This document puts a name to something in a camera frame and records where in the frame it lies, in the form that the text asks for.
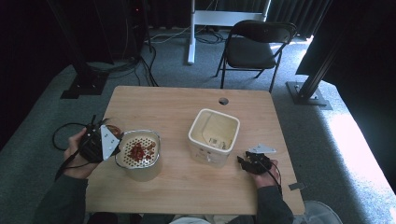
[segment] white plastic container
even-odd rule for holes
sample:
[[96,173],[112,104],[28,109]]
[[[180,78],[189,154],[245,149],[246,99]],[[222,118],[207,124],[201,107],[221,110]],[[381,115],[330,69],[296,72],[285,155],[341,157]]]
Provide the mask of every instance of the white plastic container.
[[239,119],[202,109],[189,131],[191,157],[215,167],[224,166],[239,132]]

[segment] person's left hand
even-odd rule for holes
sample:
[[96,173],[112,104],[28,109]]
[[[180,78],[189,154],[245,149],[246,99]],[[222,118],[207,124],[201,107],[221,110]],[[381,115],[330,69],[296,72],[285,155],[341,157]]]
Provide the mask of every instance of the person's left hand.
[[[81,140],[81,137],[87,131],[86,128],[82,129],[81,132],[69,137],[69,148],[64,152],[64,159],[67,160],[71,155],[73,155],[78,149],[78,143]],[[77,168],[66,168],[64,170],[64,174],[77,178],[77,179],[85,179],[92,171],[99,165],[99,163],[88,163],[79,153],[76,157],[70,161],[67,167],[77,167]]]

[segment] desk leg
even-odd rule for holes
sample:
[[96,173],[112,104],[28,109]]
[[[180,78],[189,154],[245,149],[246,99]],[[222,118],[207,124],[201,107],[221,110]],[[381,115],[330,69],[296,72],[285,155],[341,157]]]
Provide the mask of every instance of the desk leg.
[[189,48],[189,64],[194,64],[195,60],[195,0],[191,0],[191,36]]

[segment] wooden table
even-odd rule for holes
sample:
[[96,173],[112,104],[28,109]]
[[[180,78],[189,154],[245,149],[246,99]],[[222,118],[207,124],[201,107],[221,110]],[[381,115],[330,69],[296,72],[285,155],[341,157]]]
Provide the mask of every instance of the wooden table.
[[[229,103],[221,105],[219,98]],[[241,122],[233,151],[222,168],[194,161],[188,132],[203,108],[217,110]],[[161,136],[162,172],[149,182],[136,182],[114,158],[102,162],[90,176],[88,212],[253,215],[257,194],[251,177],[236,156],[259,143],[277,150],[284,200],[295,215],[304,212],[289,152],[267,91],[187,88],[117,87],[105,118],[124,122],[124,131],[149,129]]]

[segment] gray carpet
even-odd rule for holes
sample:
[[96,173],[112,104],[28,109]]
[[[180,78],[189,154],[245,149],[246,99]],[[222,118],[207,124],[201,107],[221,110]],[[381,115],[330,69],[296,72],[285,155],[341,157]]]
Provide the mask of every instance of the gray carpet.
[[[175,31],[155,31],[153,33]],[[154,43],[156,58],[152,75],[162,87],[219,88],[217,69],[223,44],[197,42],[195,64],[187,65],[189,40],[172,38]],[[332,110],[318,106],[295,105],[287,81],[305,81],[295,71],[309,42],[298,37],[285,48],[272,95],[288,146],[291,161],[305,201],[325,203],[344,223],[394,223],[396,197],[350,116],[337,89],[321,82],[319,90]],[[147,46],[142,49],[147,63],[153,58]],[[92,63],[102,68],[103,63]],[[102,95],[60,99],[76,73],[72,66],[49,84],[34,108],[0,153],[0,223],[29,223],[36,206],[50,187],[63,160],[62,151],[51,143],[54,131],[68,122],[88,123],[92,115],[101,118],[118,85],[147,86],[143,64],[135,71],[112,73]],[[225,89],[267,91],[272,70],[258,79],[250,73],[229,73]],[[80,127],[68,126],[55,138],[67,146],[67,136]]]

